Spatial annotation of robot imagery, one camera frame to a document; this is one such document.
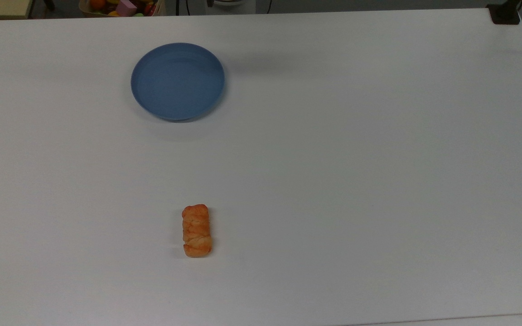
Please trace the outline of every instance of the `orange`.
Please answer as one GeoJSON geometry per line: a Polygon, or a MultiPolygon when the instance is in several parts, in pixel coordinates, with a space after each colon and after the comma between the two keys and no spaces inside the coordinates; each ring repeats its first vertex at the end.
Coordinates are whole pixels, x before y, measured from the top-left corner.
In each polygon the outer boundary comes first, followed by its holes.
{"type": "Polygon", "coordinates": [[[94,10],[100,10],[106,5],[106,0],[90,0],[90,7],[94,10]]]}

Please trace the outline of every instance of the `blue plate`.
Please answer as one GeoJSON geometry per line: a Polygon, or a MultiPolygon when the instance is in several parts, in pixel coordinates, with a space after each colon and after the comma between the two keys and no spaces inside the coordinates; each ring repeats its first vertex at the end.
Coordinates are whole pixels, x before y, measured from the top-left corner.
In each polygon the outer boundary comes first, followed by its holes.
{"type": "Polygon", "coordinates": [[[224,71],[209,50],[170,43],[145,54],[130,79],[141,107],[167,120],[186,120],[212,109],[224,87],[224,71]]]}

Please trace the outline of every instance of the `table surface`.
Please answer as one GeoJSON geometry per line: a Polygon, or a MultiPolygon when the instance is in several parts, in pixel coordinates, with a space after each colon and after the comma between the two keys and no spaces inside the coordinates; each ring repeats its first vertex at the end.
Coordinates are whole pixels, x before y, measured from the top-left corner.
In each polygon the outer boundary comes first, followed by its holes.
{"type": "Polygon", "coordinates": [[[26,19],[33,0],[0,0],[0,19],[26,19]]]}
{"type": "Polygon", "coordinates": [[[0,21],[0,324],[522,313],[522,25],[486,9],[0,21]],[[170,123],[136,62],[196,43],[170,123]],[[180,213],[211,208],[186,258],[180,213]]]}

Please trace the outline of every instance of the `toy food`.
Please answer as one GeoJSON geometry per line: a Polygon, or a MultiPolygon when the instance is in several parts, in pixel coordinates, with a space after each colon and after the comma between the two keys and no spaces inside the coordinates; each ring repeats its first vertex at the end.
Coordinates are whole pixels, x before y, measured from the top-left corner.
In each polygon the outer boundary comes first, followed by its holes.
{"type": "Polygon", "coordinates": [[[203,204],[187,206],[182,216],[184,253],[193,258],[207,256],[213,245],[209,208],[203,204]]]}
{"type": "Polygon", "coordinates": [[[116,12],[121,17],[130,17],[136,13],[137,7],[130,2],[130,0],[120,0],[116,7],[116,12]]]}
{"type": "Polygon", "coordinates": [[[90,0],[90,7],[94,10],[101,10],[105,4],[106,0],[90,0]]]}

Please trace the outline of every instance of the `pink box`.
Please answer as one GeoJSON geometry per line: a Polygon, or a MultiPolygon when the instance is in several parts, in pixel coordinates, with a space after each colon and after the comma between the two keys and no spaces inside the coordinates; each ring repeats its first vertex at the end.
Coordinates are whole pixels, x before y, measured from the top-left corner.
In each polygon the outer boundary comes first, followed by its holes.
{"type": "Polygon", "coordinates": [[[116,6],[116,12],[120,17],[133,16],[136,13],[136,9],[136,6],[134,6],[129,0],[120,0],[118,6],[116,6]]]}

